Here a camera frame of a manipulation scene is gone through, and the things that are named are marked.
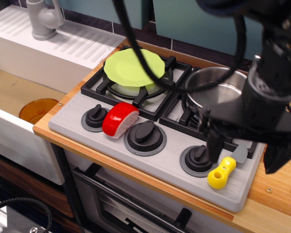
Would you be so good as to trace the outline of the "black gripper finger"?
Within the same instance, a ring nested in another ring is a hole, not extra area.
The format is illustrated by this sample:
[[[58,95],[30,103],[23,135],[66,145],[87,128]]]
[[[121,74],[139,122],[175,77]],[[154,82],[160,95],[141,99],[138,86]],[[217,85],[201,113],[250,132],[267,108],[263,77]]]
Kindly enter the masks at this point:
[[[203,135],[207,138],[207,155],[211,163],[216,163],[224,146],[224,136],[220,130],[207,123]]]
[[[291,160],[291,139],[269,140],[263,157],[266,174],[276,173]]]

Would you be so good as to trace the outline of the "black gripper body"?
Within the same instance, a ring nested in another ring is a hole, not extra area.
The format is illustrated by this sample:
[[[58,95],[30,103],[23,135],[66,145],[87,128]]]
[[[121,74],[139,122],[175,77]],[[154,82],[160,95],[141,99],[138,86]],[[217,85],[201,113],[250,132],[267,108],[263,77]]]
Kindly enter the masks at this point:
[[[209,141],[231,137],[291,146],[291,60],[256,56],[239,97],[200,110]]]

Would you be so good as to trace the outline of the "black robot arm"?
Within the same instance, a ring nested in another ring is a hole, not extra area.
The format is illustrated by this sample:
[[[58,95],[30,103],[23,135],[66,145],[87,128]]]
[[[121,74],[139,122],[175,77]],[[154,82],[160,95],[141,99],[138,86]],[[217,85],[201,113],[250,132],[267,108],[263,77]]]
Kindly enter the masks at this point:
[[[291,0],[200,0],[198,5],[207,13],[234,17],[238,26],[244,17],[263,26],[262,52],[242,94],[201,112],[210,161],[218,160],[224,137],[246,139],[267,144],[265,172],[275,173],[291,159]]]

